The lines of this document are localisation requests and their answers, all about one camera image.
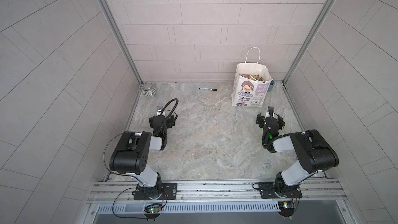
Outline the white printed paper bag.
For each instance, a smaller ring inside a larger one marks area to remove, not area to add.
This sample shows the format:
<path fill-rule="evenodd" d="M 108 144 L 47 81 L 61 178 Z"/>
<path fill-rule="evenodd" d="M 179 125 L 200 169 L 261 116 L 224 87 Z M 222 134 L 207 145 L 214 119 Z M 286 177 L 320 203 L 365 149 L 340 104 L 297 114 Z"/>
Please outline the white printed paper bag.
<path fill-rule="evenodd" d="M 262 107 L 272 77 L 268 67 L 260 61 L 239 63 L 236 66 L 232 105 L 235 107 Z"/>

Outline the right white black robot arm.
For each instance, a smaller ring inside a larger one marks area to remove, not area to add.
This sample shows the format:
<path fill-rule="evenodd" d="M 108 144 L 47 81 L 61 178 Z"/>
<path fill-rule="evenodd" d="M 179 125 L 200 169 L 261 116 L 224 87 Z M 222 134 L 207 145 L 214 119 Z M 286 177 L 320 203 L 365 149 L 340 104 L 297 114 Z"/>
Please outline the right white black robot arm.
<path fill-rule="evenodd" d="M 261 113 L 256 116 L 256 124 L 263 129 L 261 143 L 264 149 L 271 153 L 294 151 L 297 157 L 292 166 L 277 173 L 274 182 L 253 184 L 253 189 L 260 191 L 262 199 L 300 199 L 301 182 L 339 165 L 337 153 L 317 130 L 280 135 L 285 122 L 271 106 L 264 116 Z"/>

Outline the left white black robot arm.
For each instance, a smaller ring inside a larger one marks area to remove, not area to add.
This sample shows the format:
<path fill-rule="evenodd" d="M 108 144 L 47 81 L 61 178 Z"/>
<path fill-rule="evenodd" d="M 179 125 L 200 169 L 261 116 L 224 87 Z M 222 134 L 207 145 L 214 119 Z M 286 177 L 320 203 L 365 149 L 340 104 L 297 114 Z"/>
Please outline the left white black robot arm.
<path fill-rule="evenodd" d="M 111 155 L 109 169 L 123 176 L 130 176 L 138 181 L 134 200 L 175 200 L 176 183 L 163 183 L 161 175 L 147 165 L 151 150 L 161 151 L 167 145 L 167 131 L 175 125 L 176 114 L 149 118 L 149 132 L 125 132 Z"/>

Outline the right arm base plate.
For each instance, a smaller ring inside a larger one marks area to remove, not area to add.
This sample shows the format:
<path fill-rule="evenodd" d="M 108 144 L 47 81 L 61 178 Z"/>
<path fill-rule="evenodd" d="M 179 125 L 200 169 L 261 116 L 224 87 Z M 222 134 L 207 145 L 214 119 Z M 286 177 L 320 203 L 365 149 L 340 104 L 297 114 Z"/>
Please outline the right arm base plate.
<path fill-rule="evenodd" d="M 261 181 L 258 183 L 254 183 L 252 185 L 252 187 L 254 190 L 257 190 L 260 192 L 262 199 L 273 199 L 273 198 L 299 199 L 299 198 L 303 197 L 299 185 L 286 186 L 284 183 L 279 185 L 276 182 Z"/>

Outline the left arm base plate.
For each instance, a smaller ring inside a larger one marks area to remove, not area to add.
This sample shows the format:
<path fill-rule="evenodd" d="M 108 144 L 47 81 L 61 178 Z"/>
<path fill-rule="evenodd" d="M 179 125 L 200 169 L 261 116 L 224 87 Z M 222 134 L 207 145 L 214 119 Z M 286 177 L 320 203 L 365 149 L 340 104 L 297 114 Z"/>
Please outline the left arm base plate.
<path fill-rule="evenodd" d="M 138 184 L 133 192 L 134 200 L 175 200 L 177 186 L 177 183 L 162 183 L 148 188 Z"/>

